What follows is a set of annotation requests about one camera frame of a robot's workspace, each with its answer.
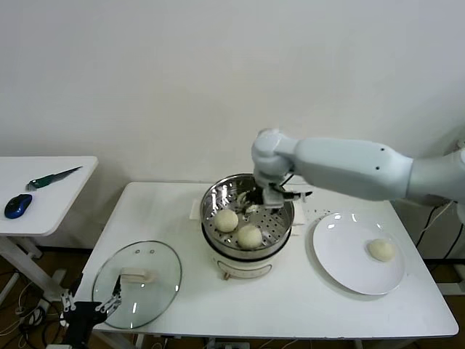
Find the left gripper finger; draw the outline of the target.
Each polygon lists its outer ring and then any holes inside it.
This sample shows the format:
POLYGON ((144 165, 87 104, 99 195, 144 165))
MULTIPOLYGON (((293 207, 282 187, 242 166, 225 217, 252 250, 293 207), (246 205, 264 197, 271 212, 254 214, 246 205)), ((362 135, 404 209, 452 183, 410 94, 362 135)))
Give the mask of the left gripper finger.
POLYGON ((116 279, 115 285, 113 287, 111 297, 98 305, 95 310, 98 313, 103 313, 105 315, 112 315, 121 304, 121 277, 118 276, 116 279))
POLYGON ((75 311, 77 306, 76 302, 74 300, 74 297, 76 296, 76 292, 78 291, 78 288, 81 284, 82 276, 79 276, 71 285, 68 289, 66 289, 62 294, 61 294, 61 301, 62 301, 62 311, 63 313, 69 313, 72 311, 75 311))

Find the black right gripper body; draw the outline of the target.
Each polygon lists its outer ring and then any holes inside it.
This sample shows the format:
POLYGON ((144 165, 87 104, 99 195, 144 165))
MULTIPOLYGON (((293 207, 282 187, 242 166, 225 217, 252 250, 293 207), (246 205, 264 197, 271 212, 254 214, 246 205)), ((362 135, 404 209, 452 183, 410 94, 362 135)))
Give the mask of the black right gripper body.
POLYGON ((263 189, 261 187, 254 187, 248 190, 243 198, 243 206, 250 207, 253 205, 263 205, 263 189))

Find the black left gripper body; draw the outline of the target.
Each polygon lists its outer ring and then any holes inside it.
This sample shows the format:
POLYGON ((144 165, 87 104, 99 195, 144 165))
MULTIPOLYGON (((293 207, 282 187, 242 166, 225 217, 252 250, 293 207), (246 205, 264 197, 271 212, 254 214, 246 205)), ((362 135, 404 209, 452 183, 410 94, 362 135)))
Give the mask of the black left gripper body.
POLYGON ((101 302, 76 302, 75 310, 64 312, 64 319, 68 329, 62 345, 72 348, 87 348, 93 328, 107 319, 107 313, 97 310, 101 302))

